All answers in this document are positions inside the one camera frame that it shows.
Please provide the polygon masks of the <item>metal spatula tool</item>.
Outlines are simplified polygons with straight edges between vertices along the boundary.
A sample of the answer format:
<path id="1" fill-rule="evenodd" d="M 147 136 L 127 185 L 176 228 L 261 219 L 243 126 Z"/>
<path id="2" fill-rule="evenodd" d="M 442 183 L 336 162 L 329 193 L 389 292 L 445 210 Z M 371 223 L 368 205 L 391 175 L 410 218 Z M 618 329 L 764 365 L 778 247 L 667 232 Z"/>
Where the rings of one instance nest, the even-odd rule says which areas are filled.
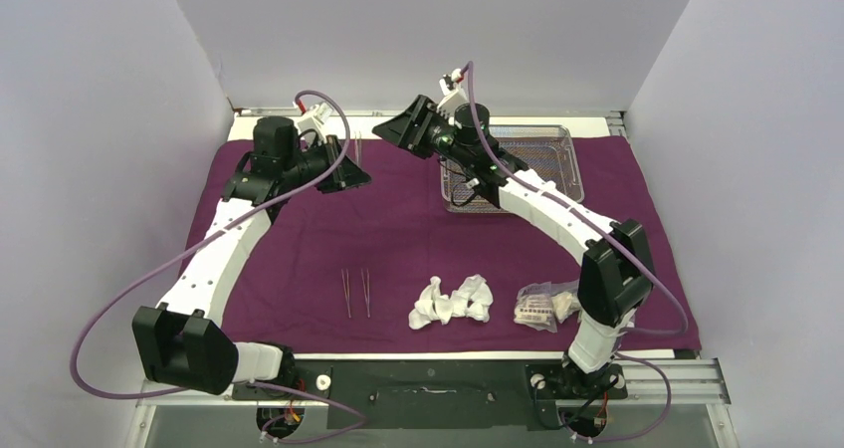
<path id="1" fill-rule="evenodd" d="M 358 166 L 362 166 L 362 132 L 354 134 L 354 160 Z"/>

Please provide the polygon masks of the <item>purple cloth wrap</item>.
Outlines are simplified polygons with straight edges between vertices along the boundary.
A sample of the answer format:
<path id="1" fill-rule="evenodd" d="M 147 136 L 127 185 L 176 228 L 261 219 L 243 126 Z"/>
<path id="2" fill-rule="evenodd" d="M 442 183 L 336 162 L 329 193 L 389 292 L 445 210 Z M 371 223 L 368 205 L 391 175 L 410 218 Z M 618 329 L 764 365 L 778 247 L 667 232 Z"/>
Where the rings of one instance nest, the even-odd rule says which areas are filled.
<path id="1" fill-rule="evenodd" d="M 575 280 L 569 254 L 508 214 L 457 214 L 444 207 L 440 168 L 382 140 L 363 146 L 369 184 L 293 197 L 252 252 L 228 300 L 224 333 L 304 353 L 398 353 L 568 348 L 567 320 L 555 334 L 514 323 L 518 291 Z M 352 318 L 341 270 L 350 274 Z M 371 278 L 371 318 L 360 270 Z M 408 315 L 432 276 L 445 291 L 480 274 L 492 289 L 490 320 L 467 318 L 413 331 Z"/>

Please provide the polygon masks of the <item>metal tweezers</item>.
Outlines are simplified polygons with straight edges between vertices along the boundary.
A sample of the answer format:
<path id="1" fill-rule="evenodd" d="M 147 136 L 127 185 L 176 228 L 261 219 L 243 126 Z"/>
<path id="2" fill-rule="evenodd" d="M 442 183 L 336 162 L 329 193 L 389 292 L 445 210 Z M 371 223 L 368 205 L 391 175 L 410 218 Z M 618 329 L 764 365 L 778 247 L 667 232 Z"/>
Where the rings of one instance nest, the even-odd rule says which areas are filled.
<path id="1" fill-rule="evenodd" d="M 350 274 L 347 269 L 341 270 L 341 280 L 342 280 L 342 291 L 344 296 L 344 303 L 346 314 L 349 319 L 352 318 L 352 310 L 351 310 L 351 300 L 350 300 L 350 291 L 351 291 L 351 284 L 350 284 Z"/>
<path id="2" fill-rule="evenodd" d="M 365 303 L 365 313 L 366 316 L 370 319 L 371 318 L 371 278 L 370 272 L 368 269 L 361 269 L 360 270 L 360 277 L 362 283 L 362 292 L 364 297 Z"/>

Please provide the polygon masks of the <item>wire mesh instrument tray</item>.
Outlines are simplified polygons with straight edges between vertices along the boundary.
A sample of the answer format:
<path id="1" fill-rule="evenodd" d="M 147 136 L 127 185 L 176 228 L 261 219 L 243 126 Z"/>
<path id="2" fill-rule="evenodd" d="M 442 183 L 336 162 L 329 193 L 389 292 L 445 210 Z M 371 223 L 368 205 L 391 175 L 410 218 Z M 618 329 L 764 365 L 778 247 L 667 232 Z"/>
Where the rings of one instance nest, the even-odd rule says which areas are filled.
<path id="1" fill-rule="evenodd" d="M 523 160 L 539 177 L 575 202 L 585 191 L 569 130 L 562 125 L 494 124 L 490 133 L 500 147 Z M 503 211 L 478 196 L 471 199 L 463 170 L 452 161 L 441 162 L 441 196 L 447 211 L 457 214 L 501 214 Z"/>

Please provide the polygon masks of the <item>white cotton balls bag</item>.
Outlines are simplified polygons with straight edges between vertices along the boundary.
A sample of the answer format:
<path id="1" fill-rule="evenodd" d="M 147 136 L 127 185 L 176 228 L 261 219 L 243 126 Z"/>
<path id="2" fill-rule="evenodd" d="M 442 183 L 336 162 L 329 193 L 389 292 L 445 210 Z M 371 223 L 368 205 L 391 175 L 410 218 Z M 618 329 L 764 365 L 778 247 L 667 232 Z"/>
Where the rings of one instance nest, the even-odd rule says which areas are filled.
<path id="1" fill-rule="evenodd" d="M 432 276 L 429 284 L 414 302 L 413 310 L 408 315 L 408 325 L 413 331 L 439 322 L 446 325 L 454 314 L 454 305 L 448 295 L 441 292 L 441 278 Z"/>

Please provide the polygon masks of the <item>white gauze piece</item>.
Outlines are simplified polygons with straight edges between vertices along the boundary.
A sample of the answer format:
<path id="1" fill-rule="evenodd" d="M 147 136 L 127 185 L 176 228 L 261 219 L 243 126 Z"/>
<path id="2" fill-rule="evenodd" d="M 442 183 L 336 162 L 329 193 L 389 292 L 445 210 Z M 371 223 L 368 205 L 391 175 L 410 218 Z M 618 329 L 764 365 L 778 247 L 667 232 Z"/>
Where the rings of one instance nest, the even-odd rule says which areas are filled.
<path id="1" fill-rule="evenodd" d="M 469 318 L 480 323 L 490 320 L 490 307 L 494 296 L 487 280 L 480 274 L 467 277 L 450 297 L 452 316 Z"/>

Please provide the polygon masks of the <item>pink packet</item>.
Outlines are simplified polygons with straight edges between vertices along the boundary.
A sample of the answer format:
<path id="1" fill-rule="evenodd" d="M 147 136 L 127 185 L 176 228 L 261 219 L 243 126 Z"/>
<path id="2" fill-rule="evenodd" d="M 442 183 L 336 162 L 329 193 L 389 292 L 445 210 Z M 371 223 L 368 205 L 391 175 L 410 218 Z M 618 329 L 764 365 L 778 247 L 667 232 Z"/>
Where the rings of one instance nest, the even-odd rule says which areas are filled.
<path id="1" fill-rule="evenodd" d="M 551 282 L 534 283 L 517 293 L 514 323 L 540 332 L 557 332 L 557 318 L 552 297 L 555 288 Z"/>

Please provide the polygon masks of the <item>white gauze bag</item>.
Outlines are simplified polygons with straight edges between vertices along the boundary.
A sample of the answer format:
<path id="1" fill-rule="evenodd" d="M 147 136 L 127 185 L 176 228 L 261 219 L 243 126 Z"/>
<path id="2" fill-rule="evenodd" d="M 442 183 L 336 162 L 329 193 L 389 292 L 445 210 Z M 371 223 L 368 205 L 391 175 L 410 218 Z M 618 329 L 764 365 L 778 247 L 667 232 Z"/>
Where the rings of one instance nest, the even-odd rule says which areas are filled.
<path id="1" fill-rule="evenodd" d="M 550 299 L 556 321 L 562 324 L 571 315 L 577 314 L 582 305 L 578 298 L 578 283 L 554 283 L 550 285 Z"/>

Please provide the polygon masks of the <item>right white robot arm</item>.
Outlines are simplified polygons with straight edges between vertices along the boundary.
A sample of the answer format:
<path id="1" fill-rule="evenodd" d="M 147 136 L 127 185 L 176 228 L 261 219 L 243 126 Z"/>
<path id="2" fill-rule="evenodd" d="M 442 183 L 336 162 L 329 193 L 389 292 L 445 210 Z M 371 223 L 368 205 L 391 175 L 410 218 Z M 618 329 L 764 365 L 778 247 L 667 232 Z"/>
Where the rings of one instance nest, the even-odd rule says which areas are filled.
<path id="1" fill-rule="evenodd" d="M 504 149 L 492 135 L 488 110 L 473 97 L 468 67 L 444 75 L 441 88 L 440 102 L 420 95 L 372 132 L 416 157 L 457 164 L 478 196 L 528 222 L 578 263 L 581 316 L 562 382 L 586 396 L 601 384 L 601 371 L 653 289 L 647 235 L 634 220 L 619 223 L 571 200 Z"/>

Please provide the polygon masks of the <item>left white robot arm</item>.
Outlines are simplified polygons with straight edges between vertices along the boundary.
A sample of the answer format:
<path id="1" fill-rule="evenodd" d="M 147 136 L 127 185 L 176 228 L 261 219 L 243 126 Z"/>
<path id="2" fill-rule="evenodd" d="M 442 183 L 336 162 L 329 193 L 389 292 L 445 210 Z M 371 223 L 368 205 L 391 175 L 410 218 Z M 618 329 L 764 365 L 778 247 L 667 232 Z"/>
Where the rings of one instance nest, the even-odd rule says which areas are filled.
<path id="1" fill-rule="evenodd" d="M 370 182 L 347 156 L 346 142 L 323 134 L 332 112 L 330 103 L 321 102 L 303 109 L 297 119 L 257 120 L 253 146 L 238 161 L 216 204 L 208 244 L 191 255 L 155 307 L 141 307 L 133 317 L 148 380 L 210 394 L 255 382 L 273 398 L 293 392 L 298 376 L 290 348 L 233 342 L 221 325 L 251 253 L 287 202 L 285 194 L 310 187 L 327 194 Z"/>

